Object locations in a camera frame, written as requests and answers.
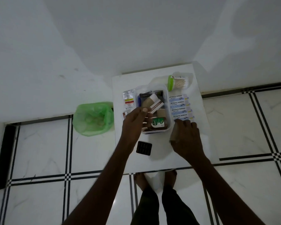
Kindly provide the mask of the person's left hand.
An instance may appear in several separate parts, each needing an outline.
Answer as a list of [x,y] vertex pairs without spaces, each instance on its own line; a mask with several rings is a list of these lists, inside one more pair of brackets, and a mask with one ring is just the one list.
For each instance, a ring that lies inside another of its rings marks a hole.
[[150,111],[150,107],[138,107],[127,114],[123,121],[121,141],[134,148],[144,128],[148,128],[151,122],[142,122],[142,118]]

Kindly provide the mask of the person's right hand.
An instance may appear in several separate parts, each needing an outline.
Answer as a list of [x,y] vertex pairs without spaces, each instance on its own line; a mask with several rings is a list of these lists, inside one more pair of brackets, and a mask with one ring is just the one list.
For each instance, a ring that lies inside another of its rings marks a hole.
[[177,130],[176,138],[170,143],[174,152],[184,158],[191,166],[202,163],[207,157],[204,154],[200,131],[194,129]]

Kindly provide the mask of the person's left forearm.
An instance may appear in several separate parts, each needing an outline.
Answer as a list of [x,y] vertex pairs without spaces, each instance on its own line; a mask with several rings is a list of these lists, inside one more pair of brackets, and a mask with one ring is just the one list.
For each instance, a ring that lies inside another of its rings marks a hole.
[[138,139],[121,137],[90,190],[62,225],[106,225],[124,169]]

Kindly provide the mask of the person's right forearm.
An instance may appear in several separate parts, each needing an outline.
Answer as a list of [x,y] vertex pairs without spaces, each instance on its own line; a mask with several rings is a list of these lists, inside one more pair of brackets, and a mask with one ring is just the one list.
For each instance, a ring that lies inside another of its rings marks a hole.
[[202,154],[185,158],[209,192],[223,225],[265,225]]

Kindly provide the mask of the white blue bandage strip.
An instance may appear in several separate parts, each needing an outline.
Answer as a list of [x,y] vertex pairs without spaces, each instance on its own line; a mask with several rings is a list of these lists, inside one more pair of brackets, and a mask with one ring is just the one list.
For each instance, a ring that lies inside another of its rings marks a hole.
[[181,101],[170,102],[171,108],[177,108],[177,107],[183,107],[183,106],[190,106],[189,101],[188,100],[181,100]]
[[182,106],[171,109],[172,114],[191,113],[192,109],[189,106]]
[[195,117],[193,116],[193,114],[191,112],[173,115],[174,120],[175,119],[191,120],[191,119],[194,119],[194,118]]
[[169,96],[169,102],[180,101],[180,100],[188,100],[188,99],[189,99],[189,97],[187,96],[187,94]]

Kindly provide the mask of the brown antiseptic bottle green label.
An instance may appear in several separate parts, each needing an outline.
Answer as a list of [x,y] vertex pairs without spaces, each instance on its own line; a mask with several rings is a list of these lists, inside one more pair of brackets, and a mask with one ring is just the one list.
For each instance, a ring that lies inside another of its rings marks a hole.
[[154,117],[152,118],[152,123],[148,129],[151,131],[156,130],[166,130],[168,128],[167,118],[166,117]]

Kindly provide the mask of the white tube brown label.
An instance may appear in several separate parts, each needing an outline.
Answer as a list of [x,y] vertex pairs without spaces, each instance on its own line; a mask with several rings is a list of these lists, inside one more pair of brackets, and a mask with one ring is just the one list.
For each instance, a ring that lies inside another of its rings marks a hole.
[[155,113],[157,110],[161,109],[164,106],[162,101],[155,102],[150,106],[150,111],[148,113]]

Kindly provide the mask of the white plastic container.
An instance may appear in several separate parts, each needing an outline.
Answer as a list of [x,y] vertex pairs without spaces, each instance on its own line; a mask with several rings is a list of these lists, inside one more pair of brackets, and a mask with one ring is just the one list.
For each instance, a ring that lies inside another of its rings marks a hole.
[[[156,131],[151,131],[148,128],[144,128],[142,132],[144,134],[151,134],[151,133],[160,133],[160,132],[166,132],[168,131],[172,126],[173,126],[173,121],[172,121],[172,116],[171,116],[171,111],[170,111],[170,102],[169,102],[169,96],[168,96],[168,89],[164,84],[148,84],[148,85],[141,85],[135,88],[135,98],[136,98],[136,106],[137,107],[142,107],[140,102],[139,102],[139,94],[143,94],[149,91],[154,91],[154,90],[163,90],[164,91],[164,106],[161,109],[166,109],[167,111],[167,123],[168,123],[168,128],[166,130],[156,130]],[[161,101],[158,99],[158,97],[155,94],[152,94],[150,96],[151,98],[156,99],[155,102]]]

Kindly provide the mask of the black scissors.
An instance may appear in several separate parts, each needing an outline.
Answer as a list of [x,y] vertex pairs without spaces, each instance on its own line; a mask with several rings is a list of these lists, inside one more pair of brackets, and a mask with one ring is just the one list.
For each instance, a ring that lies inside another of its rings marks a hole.
[[149,98],[152,94],[155,94],[158,99],[160,99],[162,102],[164,102],[164,91],[163,90],[154,90],[154,91],[149,91],[143,94],[139,94],[139,102],[142,105],[143,102]]

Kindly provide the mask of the black blister pack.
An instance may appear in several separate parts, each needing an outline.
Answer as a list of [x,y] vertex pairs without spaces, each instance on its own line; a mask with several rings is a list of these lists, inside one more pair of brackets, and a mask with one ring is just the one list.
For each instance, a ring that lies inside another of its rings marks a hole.
[[151,143],[138,141],[136,153],[150,156],[151,155],[151,149],[152,149]]

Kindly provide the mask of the cotton swab jar green lid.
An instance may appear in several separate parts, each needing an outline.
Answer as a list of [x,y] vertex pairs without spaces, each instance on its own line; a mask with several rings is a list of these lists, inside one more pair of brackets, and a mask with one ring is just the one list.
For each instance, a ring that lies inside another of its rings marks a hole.
[[168,91],[186,90],[191,85],[192,79],[192,73],[175,72],[168,76],[167,89]]

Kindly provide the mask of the green plastic bag bin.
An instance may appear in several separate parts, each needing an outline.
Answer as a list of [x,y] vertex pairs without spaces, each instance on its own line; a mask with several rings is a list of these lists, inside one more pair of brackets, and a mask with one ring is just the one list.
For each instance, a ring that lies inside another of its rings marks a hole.
[[77,106],[73,128],[82,136],[96,136],[108,132],[114,125],[112,102],[86,103]]

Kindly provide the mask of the person's right foot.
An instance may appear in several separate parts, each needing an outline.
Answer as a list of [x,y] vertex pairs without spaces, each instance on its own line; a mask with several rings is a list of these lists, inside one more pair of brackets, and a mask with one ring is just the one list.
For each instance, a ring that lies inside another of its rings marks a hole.
[[165,178],[164,178],[164,186],[170,186],[171,188],[174,187],[177,177],[177,171],[176,170],[168,170],[165,172]]

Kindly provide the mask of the person's foot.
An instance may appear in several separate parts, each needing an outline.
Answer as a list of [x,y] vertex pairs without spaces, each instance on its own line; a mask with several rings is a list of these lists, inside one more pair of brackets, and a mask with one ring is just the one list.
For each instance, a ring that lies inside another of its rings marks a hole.
[[171,188],[174,187],[177,177],[177,171],[176,170],[168,170],[165,172],[165,178],[164,178],[164,186],[170,186]]
[[149,187],[149,183],[144,175],[144,173],[136,173],[133,175],[134,177],[134,181],[136,183],[136,185],[142,190],[144,191],[147,187]]

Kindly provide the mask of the person's left foot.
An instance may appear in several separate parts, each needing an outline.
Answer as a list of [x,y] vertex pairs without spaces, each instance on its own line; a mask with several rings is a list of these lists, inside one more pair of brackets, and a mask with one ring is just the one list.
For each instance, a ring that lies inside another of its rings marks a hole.
[[149,187],[149,183],[144,175],[144,173],[136,173],[133,175],[134,177],[134,181],[136,183],[136,185],[142,190],[144,191],[147,187]]

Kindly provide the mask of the person's dark trousers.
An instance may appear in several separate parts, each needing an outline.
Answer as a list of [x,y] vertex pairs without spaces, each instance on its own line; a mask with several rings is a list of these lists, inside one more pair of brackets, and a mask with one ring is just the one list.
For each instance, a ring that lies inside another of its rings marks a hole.
[[[191,209],[170,185],[163,188],[162,204],[167,225],[199,225]],[[159,200],[151,186],[142,192],[131,225],[159,225]]]

